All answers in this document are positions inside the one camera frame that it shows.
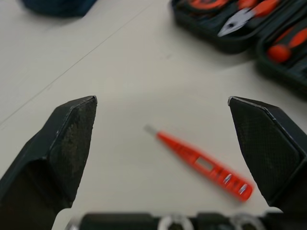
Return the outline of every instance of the tool case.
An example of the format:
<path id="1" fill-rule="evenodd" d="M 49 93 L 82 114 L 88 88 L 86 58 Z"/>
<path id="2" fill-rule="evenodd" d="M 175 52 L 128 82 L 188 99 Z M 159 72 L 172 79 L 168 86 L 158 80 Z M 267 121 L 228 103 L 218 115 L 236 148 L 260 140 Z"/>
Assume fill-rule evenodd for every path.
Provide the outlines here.
<path id="1" fill-rule="evenodd" d="M 280 0 L 267 16 L 254 17 L 243 28 L 222 37 L 218 36 L 219 31 L 239 11 L 237 1 L 229 1 L 220 11 L 208 14 L 187 10 L 184 1 L 186 0 L 171 1 L 177 24 L 228 54 L 238 54 L 252 48 L 260 73 L 289 86 L 300 95 L 307 95 L 307 42 L 305 47 L 301 47 L 284 63 L 278 63 L 267 55 L 269 47 L 285 31 L 302 20 L 307 23 L 307 1 Z"/>

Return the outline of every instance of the pliers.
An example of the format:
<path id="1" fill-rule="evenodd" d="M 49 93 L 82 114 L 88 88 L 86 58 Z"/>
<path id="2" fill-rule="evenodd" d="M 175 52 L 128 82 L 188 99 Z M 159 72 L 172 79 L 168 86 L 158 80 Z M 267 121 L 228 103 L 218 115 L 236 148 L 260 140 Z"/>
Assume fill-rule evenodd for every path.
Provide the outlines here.
<path id="1" fill-rule="evenodd" d="M 222 37 L 241 29 L 253 17 L 269 15 L 273 10 L 275 10 L 279 2 L 280 0 L 265 0 L 253 9 L 251 7 L 241 9 L 227 20 L 218 33 L 218 36 Z"/>

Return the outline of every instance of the red tester pen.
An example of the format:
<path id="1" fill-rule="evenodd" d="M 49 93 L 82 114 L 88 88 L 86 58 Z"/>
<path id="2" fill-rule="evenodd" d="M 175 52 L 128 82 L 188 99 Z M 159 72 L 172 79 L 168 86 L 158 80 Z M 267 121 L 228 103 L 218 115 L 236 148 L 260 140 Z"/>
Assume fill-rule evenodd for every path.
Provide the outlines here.
<path id="1" fill-rule="evenodd" d="M 150 126 L 145 129 L 154 134 L 160 141 L 168 146 L 173 152 L 194 168 L 203 176 L 209 178 L 224 190 L 245 202 L 252 194 L 253 186 L 246 179 L 222 166 L 216 160 L 209 157 L 187 143 L 163 132 L 156 131 Z"/>

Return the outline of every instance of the screwdriver handle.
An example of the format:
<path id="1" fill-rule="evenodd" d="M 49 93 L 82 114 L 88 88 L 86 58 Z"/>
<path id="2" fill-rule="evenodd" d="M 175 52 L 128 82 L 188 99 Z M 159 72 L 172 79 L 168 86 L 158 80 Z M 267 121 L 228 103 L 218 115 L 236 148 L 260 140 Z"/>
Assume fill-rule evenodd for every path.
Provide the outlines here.
<path id="1" fill-rule="evenodd" d="M 268 56 L 278 63 L 283 63 L 305 46 L 307 48 L 307 19 L 286 30 L 275 41 L 275 45 L 268 49 Z"/>
<path id="2" fill-rule="evenodd" d="M 165 132 L 157 132 L 156 136 L 188 165 L 239 200 L 245 202 L 251 196 L 253 186 L 249 182 L 207 154 Z"/>
<path id="3" fill-rule="evenodd" d="M 265 0 L 262 1 L 261 3 L 259 3 L 254 9 L 254 13 L 256 17 L 263 17 L 263 16 L 267 16 L 270 13 L 272 13 L 278 3 L 280 2 L 280 0 Z"/>
<path id="4" fill-rule="evenodd" d="M 191 10 L 202 12 L 202 13 L 211 13 L 221 10 L 229 0 L 185 0 L 186 6 Z"/>

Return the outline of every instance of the table surface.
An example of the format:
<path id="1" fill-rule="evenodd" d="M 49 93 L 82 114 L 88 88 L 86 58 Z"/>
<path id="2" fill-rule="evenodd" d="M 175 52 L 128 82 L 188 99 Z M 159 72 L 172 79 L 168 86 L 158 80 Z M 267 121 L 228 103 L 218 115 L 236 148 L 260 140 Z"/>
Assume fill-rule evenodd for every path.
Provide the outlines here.
<path id="1" fill-rule="evenodd" d="M 175 26 L 167 0 L 99 0 L 82 19 L 32 15 L 0 0 L 0 176 L 58 105 L 96 95 L 90 155 L 72 209 L 261 214 L 256 188 L 240 204 L 151 135 L 146 124 L 205 150 L 252 180 L 229 96 L 281 107 L 307 131 L 306 102 L 259 75 L 247 54 L 225 55 Z"/>

